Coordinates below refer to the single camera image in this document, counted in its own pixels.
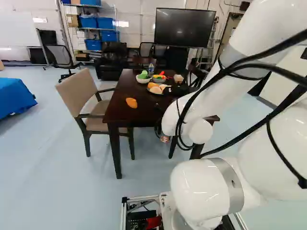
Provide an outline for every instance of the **yellow fruit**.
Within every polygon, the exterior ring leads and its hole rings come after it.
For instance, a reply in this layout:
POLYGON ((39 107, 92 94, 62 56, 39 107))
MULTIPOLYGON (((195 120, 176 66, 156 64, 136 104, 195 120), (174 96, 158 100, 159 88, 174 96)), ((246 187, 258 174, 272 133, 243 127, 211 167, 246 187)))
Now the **yellow fruit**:
POLYGON ((134 98, 131 97, 126 98, 126 103, 128 106, 130 106, 133 109, 136 109, 138 107, 138 103, 134 98))
POLYGON ((159 87, 159 85, 158 84, 156 84, 156 83, 153 83, 153 82, 150 82, 150 83, 148 83, 148 85, 147 85, 147 88, 148 89, 151 89, 152 87, 159 87))

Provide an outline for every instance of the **water bottle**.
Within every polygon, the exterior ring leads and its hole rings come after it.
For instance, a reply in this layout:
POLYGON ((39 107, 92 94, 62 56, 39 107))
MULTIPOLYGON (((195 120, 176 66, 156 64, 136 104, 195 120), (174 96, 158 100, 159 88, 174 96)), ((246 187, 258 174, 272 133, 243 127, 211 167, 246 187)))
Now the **water bottle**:
POLYGON ((149 68, 148 68, 148 75, 150 76, 150 77, 152 77, 153 76, 153 73, 154 73, 154 65, 153 65, 153 63, 150 63, 149 64, 149 68))

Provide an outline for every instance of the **red part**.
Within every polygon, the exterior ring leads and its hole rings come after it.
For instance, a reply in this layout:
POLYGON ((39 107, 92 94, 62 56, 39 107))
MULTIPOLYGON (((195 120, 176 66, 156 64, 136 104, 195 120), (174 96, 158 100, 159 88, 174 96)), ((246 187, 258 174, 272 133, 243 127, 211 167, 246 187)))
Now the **red part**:
POLYGON ((161 221, 162 221, 161 216, 148 218, 147 219, 148 225, 147 225, 146 230, 154 229, 156 227, 159 227, 161 225, 161 221))

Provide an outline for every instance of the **flat screen tv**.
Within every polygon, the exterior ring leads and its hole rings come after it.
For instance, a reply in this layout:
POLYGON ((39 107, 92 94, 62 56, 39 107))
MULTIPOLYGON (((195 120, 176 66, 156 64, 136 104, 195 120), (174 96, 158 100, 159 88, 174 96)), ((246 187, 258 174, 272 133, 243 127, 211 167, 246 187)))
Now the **flat screen tv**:
POLYGON ((166 46, 206 48, 215 11, 157 8, 154 42, 166 46))

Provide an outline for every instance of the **robotic arm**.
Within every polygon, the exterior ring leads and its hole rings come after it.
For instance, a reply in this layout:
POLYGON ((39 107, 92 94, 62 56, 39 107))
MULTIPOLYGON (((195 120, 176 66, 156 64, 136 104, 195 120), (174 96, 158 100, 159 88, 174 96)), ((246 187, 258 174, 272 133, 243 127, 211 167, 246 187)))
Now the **robotic arm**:
MULTIPOLYGON (((306 29, 305 0, 254 0, 215 63, 206 84, 221 68, 266 50, 306 29)), ((259 59, 256 63, 276 65, 288 49, 259 59)), ((261 78, 262 69, 244 69, 235 74, 261 78)), ((247 93, 257 80, 226 76, 202 91, 184 118, 182 135, 194 143, 210 139, 212 127, 204 117, 219 115, 236 99, 247 93)), ((180 113, 195 93, 172 103, 162 119, 162 130, 173 136, 180 113)), ((271 121, 272 135, 279 150, 304 178, 307 178, 307 100, 302 100, 271 121)), ((243 142, 237 158, 207 158, 179 164, 171 174, 171 190, 177 210, 194 230, 217 227, 223 215, 265 204, 270 198, 307 199, 307 189, 276 153, 266 127, 252 133, 243 142)), ((176 229, 174 217, 173 228, 176 229)))

